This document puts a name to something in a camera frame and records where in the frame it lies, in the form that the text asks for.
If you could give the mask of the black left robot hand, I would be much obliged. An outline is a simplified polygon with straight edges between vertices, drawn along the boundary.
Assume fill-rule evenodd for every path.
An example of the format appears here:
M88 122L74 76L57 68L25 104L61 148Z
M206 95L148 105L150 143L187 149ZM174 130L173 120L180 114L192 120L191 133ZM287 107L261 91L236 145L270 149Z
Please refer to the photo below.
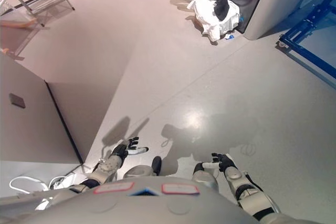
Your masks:
M126 140L119 140L118 144L125 145L128 155L131 155L131 156L140 155L140 154L148 152L149 148L147 146L138 146L139 139L140 138L138 136L135 136L135 137L131 137Z

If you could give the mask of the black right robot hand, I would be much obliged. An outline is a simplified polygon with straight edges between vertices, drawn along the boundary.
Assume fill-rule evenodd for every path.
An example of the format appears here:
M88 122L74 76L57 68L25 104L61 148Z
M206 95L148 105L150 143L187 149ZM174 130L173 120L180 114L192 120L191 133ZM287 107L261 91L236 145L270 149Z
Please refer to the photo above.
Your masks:
M203 162L201 166L204 169L218 169L220 172L225 172L229 167L236 168L234 161L228 154L211 153L212 162Z

